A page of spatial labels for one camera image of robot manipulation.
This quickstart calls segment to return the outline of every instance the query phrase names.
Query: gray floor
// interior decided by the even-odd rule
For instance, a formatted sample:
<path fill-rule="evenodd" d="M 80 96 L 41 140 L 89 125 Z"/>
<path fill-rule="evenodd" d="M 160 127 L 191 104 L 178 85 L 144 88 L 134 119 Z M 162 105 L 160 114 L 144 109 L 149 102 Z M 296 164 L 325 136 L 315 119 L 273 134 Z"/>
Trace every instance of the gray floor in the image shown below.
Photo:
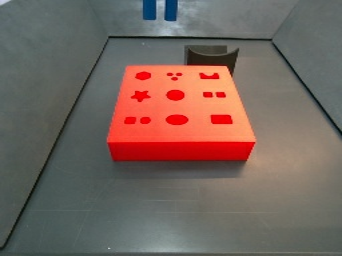
<path fill-rule="evenodd" d="M 124 66 L 240 47 L 243 162 L 112 162 Z M 342 252 L 340 134 L 268 41 L 110 39 L 2 252 Z"/>

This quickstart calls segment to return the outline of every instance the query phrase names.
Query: red shape sorter box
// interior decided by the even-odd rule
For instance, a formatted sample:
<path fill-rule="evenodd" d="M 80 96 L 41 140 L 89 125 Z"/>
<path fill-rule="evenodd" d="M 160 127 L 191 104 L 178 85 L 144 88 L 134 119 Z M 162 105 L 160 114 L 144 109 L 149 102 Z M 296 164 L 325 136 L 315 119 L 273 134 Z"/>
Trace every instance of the red shape sorter box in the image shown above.
<path fill-rule="evenodd" d="M 128 66 L 106 143 L 113 160 L 247 160 L 255 137 L 224 66 Z"/>

